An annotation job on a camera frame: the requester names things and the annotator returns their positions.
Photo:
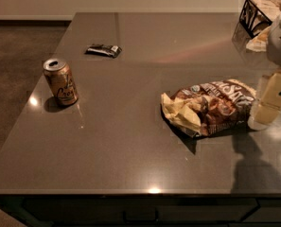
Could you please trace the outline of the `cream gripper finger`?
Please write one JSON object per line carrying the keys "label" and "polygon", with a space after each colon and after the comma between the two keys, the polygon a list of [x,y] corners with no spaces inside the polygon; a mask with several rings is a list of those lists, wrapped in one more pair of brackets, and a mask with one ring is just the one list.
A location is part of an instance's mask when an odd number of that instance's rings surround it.
{"label": "cream gripper finger", "polygon": [[256,122],[264,125],[271,124],[280,115],[280,111],[258,104],[255,107],[254,119]]}

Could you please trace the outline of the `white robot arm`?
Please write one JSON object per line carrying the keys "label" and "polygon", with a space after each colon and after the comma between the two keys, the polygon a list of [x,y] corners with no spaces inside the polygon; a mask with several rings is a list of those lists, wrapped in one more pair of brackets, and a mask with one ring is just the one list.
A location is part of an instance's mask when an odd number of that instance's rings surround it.
{"label": "white robot arm", "polygon": [[253,120],[263,125],[270,125],[281,113],[281,13],[271,25],[267,58],[279,68],[272,75],[261,78],[257,89],[257,102],[251,110]]}

